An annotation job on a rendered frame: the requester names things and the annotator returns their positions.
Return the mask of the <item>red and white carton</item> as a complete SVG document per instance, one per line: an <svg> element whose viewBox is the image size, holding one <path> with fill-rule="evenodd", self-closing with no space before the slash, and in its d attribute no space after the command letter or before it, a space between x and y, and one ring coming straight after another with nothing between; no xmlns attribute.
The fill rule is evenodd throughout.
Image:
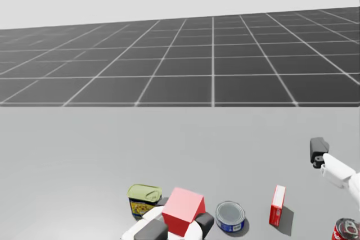
<svg viewBox="0 0 360 240"><path fill-rule="evenodd" d="M276 185L269 215L269 224L273 225L274 227L278 227L280 224L285 192L286 187L282 185Z"/></svg>

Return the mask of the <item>red and white can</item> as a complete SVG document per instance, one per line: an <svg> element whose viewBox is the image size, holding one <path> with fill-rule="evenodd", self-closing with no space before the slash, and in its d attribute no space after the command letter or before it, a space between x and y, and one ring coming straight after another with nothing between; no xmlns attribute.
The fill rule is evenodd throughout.
<svg viewBox="0 0 360 240"><path fill-rule="evenodd" d="M337 220L331 240L360 240L360 223L351 218Z"/></svg>

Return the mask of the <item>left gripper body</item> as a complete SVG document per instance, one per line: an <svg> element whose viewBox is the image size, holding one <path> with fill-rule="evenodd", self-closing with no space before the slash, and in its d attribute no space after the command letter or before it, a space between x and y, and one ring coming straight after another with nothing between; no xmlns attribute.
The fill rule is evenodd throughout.
<svg viewBox="0 0 360 240"><path fill-rule="evenodd" d="M168 240L168 226L159 220L139 220L130 227L120 240Z"/></svg>

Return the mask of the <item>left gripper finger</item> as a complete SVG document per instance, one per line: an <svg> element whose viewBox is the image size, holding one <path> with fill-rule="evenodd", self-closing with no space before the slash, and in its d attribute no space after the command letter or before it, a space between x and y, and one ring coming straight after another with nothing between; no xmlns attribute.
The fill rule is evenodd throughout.
<svg viewBox="0 0 360 240"><path fill-rule="evenodd" d="M199 214L189 225L184 240L204 240L214 225L214 217L208 212Z"/></svg>
<svg viewBox="0 0 360 240"><path fill-rule="evenodd" d="M159 221L164 221L163 215L162 215L162 211L163 208L165 206L165 204L168 201L168 197L164 197L162 198L156 205L155 207L153 207L151 210L149 210L148 212L146 212L142 218L144 220L147 221L152 221L152 220L159 220Z"/></svg>

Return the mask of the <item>green and blue rectangular can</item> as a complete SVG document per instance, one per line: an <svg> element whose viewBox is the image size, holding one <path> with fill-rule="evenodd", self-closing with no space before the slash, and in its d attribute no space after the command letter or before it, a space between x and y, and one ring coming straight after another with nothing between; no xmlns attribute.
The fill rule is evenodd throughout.
<svg viewBox="0 0 360 240"><path fill-rule="evenodd" d="M127 191L132 215L139 219L162 199L163 190L157 186L133 184Z"/></svg>

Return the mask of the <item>blue flat can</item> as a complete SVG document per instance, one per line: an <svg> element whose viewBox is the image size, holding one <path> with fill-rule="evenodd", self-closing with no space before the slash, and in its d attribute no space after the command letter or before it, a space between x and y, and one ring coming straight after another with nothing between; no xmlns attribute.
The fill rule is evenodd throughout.
<svg viewBox="0 0 360 240"><path fill-rule="evenodd" d="M215 211L215 221L222 231L227 233L239 232L245 224L245 210L233 201L223 201L218 204Z"/></svg>

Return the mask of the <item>pink cube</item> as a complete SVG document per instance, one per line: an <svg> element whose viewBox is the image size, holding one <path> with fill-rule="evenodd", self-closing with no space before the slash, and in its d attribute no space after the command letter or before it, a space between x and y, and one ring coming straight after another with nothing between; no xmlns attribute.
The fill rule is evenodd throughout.
<svg viewBox="0 0 360 240"><path fill-rule="evenodd" d="M187 189L175 187L168 198L162 216L168 231L184 237L198 214L205 213L204 196Z"/></svg>

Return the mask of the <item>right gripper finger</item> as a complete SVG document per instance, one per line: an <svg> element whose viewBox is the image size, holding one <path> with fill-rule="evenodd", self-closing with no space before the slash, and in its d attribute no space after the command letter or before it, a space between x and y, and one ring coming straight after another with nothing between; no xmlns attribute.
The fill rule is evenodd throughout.
<svg viewBox="0 0 360 240"><path fill-rule="evenodd" d="M330 145L322 138L310 139L310 162L321 175L338 188L349 188L349 181L356 171L336 157L329 154Z"/></svg>

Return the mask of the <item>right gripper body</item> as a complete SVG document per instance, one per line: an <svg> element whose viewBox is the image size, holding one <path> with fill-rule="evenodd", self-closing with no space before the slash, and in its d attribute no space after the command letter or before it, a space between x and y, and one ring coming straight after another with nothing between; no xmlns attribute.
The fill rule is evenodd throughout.
<svg viewBox="0 0 360 240"><path fill-rule="evenodd" d="M357 209L360 209L360 172L353 174L348 180L348 190L357 204Z"/></svg>

